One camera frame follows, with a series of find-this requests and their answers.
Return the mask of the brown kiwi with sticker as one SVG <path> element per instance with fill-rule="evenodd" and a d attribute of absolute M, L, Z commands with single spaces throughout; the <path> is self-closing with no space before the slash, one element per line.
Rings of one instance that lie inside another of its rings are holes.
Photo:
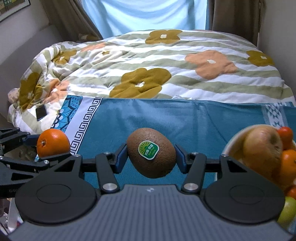
<path fill-rule="evenodd" d="M 126 145 L 131 163 L 147 178 L 165 177 L 176 165 L 173 144 L 152 128 L 138 128 L 128 136 Z"/>

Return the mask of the large orange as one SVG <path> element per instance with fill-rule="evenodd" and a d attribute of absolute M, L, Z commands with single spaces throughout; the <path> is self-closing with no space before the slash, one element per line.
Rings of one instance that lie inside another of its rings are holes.
<path fill-rule="evenodd" d="M 40 158 L 67 153 L 70 151 L 68 137 L 54 128 L 42 132 L 37 140 L 37 154 Z"/>

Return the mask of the wrinkled yellow-red apple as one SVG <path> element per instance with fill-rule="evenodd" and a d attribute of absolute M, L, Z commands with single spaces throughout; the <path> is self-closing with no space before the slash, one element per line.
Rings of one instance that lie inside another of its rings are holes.
<path fill-rule="evenodd" d="M 257 126 L 249 131 L 243 142 L 244 164 L 263 177 L 273 180 L 280 168 L 282 141 L 272 126 Z"/>

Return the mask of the small green apple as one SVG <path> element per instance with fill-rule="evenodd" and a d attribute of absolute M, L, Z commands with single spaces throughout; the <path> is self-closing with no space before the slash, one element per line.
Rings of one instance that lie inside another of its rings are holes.
<path fill-rule="evenodd" d="M 289 196 L 285 197 L 285 205 L 280 213 L 277 223 L 284 229 L 287 229 L 294 220 L 296 212 L 295 199 Z"/>

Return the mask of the small mandarin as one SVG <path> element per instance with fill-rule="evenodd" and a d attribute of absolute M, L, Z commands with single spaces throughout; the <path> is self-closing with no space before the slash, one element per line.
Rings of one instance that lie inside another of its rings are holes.
<path fill-rule="evenodd" d="M 286 192 L 285 195 L 288 196 L 288 197 L 292 197 L 293 199 L 296 200 L 296 186 L 295 186 L 295 185 L 291 186 L 291 187 L 287 190 L 287 192 Z"/>

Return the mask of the cream yellow bowl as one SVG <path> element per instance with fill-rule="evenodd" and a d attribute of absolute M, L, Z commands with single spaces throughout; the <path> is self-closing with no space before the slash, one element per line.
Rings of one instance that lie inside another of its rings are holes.
<path fill-rule="evenodd" d="M 263 124 L 248 126 L 240 130 L 230 139 L 230 141 L 226 144 L 225 148 L 223 149 L 222 154 L 231 156 L 237 161 L 244 164 L 242 160 L 244 140 L 248 136 L 249 132 L 251 132 L 254 128 L 262 128 L 262 127 L 267 127 L 267 128 L 270 127 L 277 130 L 277 128 L 274 126 L 263 125 Z"/>

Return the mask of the blue patterned cloth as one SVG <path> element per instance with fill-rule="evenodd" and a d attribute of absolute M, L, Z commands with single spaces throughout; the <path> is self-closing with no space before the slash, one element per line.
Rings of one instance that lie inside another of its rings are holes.
<path fill-rule="evenodd" d="M 216 159 L 237 132 L 258 124 L 295 129 L 295 106 L 69 95 L 49 127 L 62 130 L 72 153 L 85 159 L 116 151 L 138 128 L 153 128 L 187 152 Z"/>

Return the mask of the white chair back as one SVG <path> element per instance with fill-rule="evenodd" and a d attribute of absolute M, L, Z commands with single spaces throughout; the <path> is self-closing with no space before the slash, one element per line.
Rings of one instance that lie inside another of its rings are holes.
<path fill-rule="evenodd" d="M 8 222 L 7 227 L 9 233 L 13 232 L 18 227 L 19 212 L 16 207 L 15 198 L 12 198 L 9 205 Z"/>

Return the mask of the black phone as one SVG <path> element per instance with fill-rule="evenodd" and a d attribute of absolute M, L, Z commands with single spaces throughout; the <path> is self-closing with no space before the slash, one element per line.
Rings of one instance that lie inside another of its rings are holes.
<path fill-rule="evenodd" d="M 36 119 L 37 119 L 37 121 L 40 121 L 46 115 L 47 115 L 47 110 L 46 110 L 45 105 L 41 105 L 41 106 L 36 108 Z"/>

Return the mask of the floral quilt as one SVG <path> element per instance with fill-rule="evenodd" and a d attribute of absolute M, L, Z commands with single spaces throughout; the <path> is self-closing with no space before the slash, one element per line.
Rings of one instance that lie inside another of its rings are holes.
<path fill-rule="evenodd" d="M 66 96 L 183 98 L 295 104 L 274 61 L 243 37 L 210 30 L 148 30 L 98 41 L 55 43 L 9 93 L 8 121 L 41 133 Z M 47 115 L 36 119 L 36 108 Z"/>

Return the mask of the light blue curtain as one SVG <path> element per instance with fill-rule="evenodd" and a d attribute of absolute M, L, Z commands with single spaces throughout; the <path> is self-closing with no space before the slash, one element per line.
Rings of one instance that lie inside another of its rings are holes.
<path fill-rule="evenodd" d="M 207 5 L 201 0 L 82 1 L 83 9 L 104 39 L 132 31 L 204 30 Z"/>

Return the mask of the brown curtain left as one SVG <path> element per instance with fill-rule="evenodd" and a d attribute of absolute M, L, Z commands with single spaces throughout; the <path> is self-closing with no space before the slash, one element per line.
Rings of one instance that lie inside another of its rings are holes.
<path fill-rule="evenodd" d="M 82 1 L 44 0 L 42 7 L 51 25 L 66 41 L 86 42 L 103 37 L 82 6 Z"/>

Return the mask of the brown curtain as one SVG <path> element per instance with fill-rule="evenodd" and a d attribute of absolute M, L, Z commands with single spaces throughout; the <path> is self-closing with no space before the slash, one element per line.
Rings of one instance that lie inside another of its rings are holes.
<path fill-rule="evenodd" d="M 103 37 L 82 6 L 82 1 L 44 0 L 42 7 L 51 25 L 66 41 L 86 42 Z"/>
<path fill-rule="evenodd" d="M 257 45 L 265 1 L 208 0 L 207 28 L 238 35 Z"/>

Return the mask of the brown curtain right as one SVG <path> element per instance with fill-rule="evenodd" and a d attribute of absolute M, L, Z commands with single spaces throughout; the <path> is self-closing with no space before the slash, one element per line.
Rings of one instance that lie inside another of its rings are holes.
<path fill-rule="evenodd" d="M 265 1 L 208 0 L 207 28 L 238 35 L 257 45 Z"/>

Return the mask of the framed picture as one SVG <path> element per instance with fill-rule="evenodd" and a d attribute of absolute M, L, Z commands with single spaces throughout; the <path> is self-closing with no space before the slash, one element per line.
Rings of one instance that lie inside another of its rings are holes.
<path fill-rule="evenodd" d="M 0 0 L 0 22 L 30 5 L 30 0 Z"/>

